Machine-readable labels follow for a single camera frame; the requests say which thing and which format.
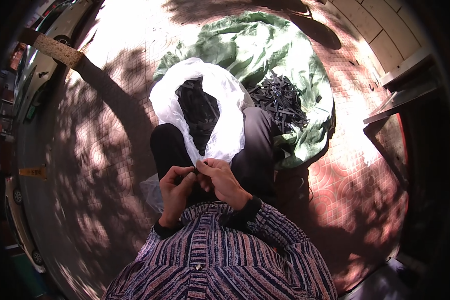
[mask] yellow sign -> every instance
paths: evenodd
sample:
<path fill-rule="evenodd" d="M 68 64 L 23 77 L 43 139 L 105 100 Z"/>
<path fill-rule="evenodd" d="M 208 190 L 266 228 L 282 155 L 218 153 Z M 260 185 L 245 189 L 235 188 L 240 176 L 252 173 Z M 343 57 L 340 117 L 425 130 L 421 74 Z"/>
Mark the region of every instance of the yellow sign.
<path fill-rule="evenodd" d="M 40 177 L 43 180 L 47 180 L 47 172 L 44 166 L 19 169 L 18 174 L 23 176 Z"/>

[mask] hand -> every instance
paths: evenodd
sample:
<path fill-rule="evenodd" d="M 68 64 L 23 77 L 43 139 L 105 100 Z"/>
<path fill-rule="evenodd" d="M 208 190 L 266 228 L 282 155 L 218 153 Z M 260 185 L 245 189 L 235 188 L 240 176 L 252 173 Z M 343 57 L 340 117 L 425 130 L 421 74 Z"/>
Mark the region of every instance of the hand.
<path fill-rule="evenodd" d="M 218 200 L 227 203 L 234 210 L 240 210 L 247 201 L 252 199 L 252 195 L 240 186 L 226 161 L 214 158 L 203 161 L 208 165 L 197 160 L 197 169 L 203 175 L 210 177 Z"/>
<path fill-rule="evenodd" d="M 165 176 L 160 180 L 160 191 L 162 191 L 163 213 L 158 223 L 167 228 L 173 228 L 187 205 L 187 197 L 192 192 L 193 183 L 197 176 L 192 172 L 193 167 L 172 166 Z M 184 176 L 179 185 L 174 180 L 178 176 Z"/>

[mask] parked car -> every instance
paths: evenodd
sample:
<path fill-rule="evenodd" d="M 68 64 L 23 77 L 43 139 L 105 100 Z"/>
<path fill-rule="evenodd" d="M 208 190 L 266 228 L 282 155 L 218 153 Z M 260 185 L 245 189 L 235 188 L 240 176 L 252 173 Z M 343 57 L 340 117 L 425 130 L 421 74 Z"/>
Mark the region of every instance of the parked car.
<path fill-rule="evenodd" d="M 17 178 L 5 178 L 5 216 L 13 236 L 31 264 L 39 273 L 45 273 L 44 260 L 35 246 L 23 208 L 24 198 Z"/>
<path fill-rule="evenodd" d="M 50 11 L 36 30 L 62 44 L 76 47 L 78 35 L 94 3 L 93 0 L 65 1 Z M 54 75 L 60 75 L 59 70 L 64 67 L 30 45 L 25 48 L 15 79 L 13 116 L 16 121 L 23 123 L 33 118 L 37 107 L 55 86 L 57 76 Z"/>

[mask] building wall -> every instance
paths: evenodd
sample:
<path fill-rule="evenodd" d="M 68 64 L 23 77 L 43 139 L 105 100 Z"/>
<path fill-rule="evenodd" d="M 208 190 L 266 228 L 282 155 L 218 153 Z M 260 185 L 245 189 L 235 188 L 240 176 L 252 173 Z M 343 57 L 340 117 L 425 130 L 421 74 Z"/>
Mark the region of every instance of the building wall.
<path fill-rule="evenodd" d="M 385 72 L 427 45 L 413 12 L 401 0 L 330 0 L 370 45 Z"/>

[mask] clear plastic bag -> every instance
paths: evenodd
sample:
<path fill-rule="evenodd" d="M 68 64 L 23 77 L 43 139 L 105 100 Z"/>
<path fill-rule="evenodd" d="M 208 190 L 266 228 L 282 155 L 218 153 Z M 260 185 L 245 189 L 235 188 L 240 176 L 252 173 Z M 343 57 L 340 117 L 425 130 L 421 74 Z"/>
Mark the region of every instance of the clear plastic bag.
<path fill-rule="evenodd" d="M 175 91 L 187 80 L 203 76 L 205 93 L 217 99 L 220 117 L 205 148 L 205 155 L 198 153 L 189 134 L 189 126 Z M 204 63 L 192 57 L 172 66 L 150 93 L 150 101 L 160 124 L 171 123 L 184 136 L 186 151 L 193 164 L 204 158 L 222 159 L 230 163 L 245 145 L 242 107 L 251 102 L 241 83 L 226 69 Z"/>
<path fill-rule="evenodd" d="M 162 192 L 160 191 L 160 181 L 158 180 L 158 174 L 155 174 L 145 181 L 140 182 L 140 189 L 147 201 L 154 211 L 157 213 L 163 213 L 164 202 L 162 200 Z"/>

